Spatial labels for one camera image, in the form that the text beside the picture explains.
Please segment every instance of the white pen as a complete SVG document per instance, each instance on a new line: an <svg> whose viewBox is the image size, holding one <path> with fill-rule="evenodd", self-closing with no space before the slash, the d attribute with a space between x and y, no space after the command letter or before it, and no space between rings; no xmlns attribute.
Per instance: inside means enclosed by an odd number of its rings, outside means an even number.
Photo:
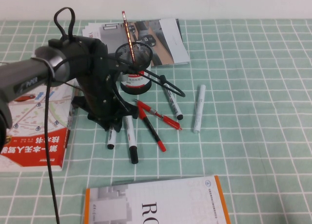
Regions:
<svg viewBox="0 0 312 224"><path fill-rule="evenodd" d="M132 116L125 116L124 120L125 120L126 129L127 129L127 138L128 138L128 144L129 144L131 163L137 164L138 163L137 141L135 137L135 130L133 127Z"/></svg>
<svg viewBox="0 0 312 224"><path fill-rule="evenodd" d="M201 85L197 100L197 108L196 108L196 117L195 117L195 124L194 124L194 133L200 132L200 126L201 126L201 118L203 115L203 108L204 108L204 101L205 101L205 91L206 86Z"/></svg>
<svg viewBox="0 0 312 224"><path fill-rule="evenodd" d="M164 81L165 79L166 79L166 77L165 77L164 75L161 75L161 76L160 76L160 82L161 82L164 86L166 86L166 87L168 88L169 85L166 84L166 83L163 83L163 81ZM180 110L180 107L178 106L178 104L177 104L177 102L176 102L175 96L174 96L173 93L170 92L168 89L165 89L165 91L166 91L166 94L167 94L167 96L168 96L168 98L169 98L171 107L172 107L172 109L173 109L173 111L174 111L174 113L175 113L176 118L177 118L178 120L182 120L182 119L183 119L183 114L182 114L182 112L181 112L181 110Z"/></svg>
<svg viewBox="0 0 312 224"><path fill-rule="evenodd" d="M117 132L115 131L114 127L111 126L108 132L108 141L107 141L108 149L113 149L115 147L116 137L117 137Z"/></svg>

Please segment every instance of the white wall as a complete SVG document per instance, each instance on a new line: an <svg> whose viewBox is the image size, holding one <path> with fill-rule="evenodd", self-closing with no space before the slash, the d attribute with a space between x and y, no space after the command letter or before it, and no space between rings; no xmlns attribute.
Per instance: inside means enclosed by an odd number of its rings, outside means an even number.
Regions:
<svg viewBox="0 0 312 224"><path fill-rule="evenodd" d="M312 18L312 0L0 0L0 19L52 19L64 6L77 19Z"/></svg>

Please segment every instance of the book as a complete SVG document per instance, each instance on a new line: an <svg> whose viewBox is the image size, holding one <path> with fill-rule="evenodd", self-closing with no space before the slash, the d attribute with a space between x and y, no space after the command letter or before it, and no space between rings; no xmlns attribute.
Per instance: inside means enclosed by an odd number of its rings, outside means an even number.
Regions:
<svg viewBox="0 0 312 224"><path fill-rule="evenodd" d="M230 224L218 176L88 188L84 224Z"/></svg>
<svg viewBox="0 0 312 224"><path fill-rule="evenodd" d="M152 49L152 66L190 62L177 19L135 21L128 24L131 41L144 43ZM119 46L128 43L124 23L89 23L82 30L82 35L100 39L107 45L110 55L114 55Z"/></svg>
<svg viewBox="0 0 312 224"><path fill-rule="evenodd" d="M13 127L7 130L5 145L0 154L0 172L46 171L44 141L44 109L46 86L9 103ZM74 90L65 84L52 87L49 98L49 152L51 167L62 170L70 133Z"/></svg>

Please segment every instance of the red pen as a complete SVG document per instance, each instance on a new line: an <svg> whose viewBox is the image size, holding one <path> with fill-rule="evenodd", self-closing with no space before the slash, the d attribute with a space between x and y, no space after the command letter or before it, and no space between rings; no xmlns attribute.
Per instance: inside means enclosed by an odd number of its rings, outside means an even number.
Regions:
<svg viewBox="0 0 312 224"><path fill-rule="evenodd" d="M149 112L152 115L156 115L157 117L159 117L162 121L164 121L165 123L167 123L168 125L170 125L171 127L177 129L177 130L182 130L182 128L180 127L180 124L174 120L172 120L171 118L159 114L156 110L152 109L151 107L149 107L148 105L146 105L145 103L134 99L134 101L136 102L136 104L140 107L142 107L144 110L146 110L147 112Z"/></svg>
<svg viewBox="0 0 312 224"><path fill-rule="evenodd" d="M148 120L144 110L139 106L138 107L138 116L140 117L140 119L143 120L143 122L145 123L145 125L147 126L147 128L150 130L150 132L152 133L154 139L156 140L159 148L161 151L165 152L166 148L164 146L164 144L162 143L160 137L157 135L157 132L155 131L155 129L153 128L151 122Z"/></svg>

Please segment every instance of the table surface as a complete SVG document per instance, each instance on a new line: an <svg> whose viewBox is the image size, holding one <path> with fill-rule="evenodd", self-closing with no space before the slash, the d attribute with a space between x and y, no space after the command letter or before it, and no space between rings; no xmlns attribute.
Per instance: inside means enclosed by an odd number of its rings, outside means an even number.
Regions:
<svg viewBox="0 0 312 224"><path fill-rule="evenodd" d="M76 22L75 34L89 21ZM139 163L126 133L114 150L79 110L62 172L54 172L61 222L80 223L87 187L157 178L219 175L233 224L312 223L312 20L180 20L191 63L153 69L185 93L183 131L150 116L162 153L134 120ZM0 61L27 59L59 31L51 21L0 21ZM200 134L193 133L199 85L206 85ZM153 84L137 98L173 117ZM0 173L0 223L55 223L47 172Z"/></svg>

